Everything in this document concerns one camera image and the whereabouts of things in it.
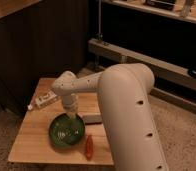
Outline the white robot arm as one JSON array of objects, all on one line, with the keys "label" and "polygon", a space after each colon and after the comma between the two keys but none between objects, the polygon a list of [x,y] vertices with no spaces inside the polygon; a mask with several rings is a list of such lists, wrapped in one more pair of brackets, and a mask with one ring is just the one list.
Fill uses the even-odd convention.
[{"label": "white robot arm", "polygon": [[52,90],[67,112],[76,110],[77,93],[97,94],[116,171],[169,171],[148,101],[154,81],[144,64],[117,64],[82,78],[66,71]]}]

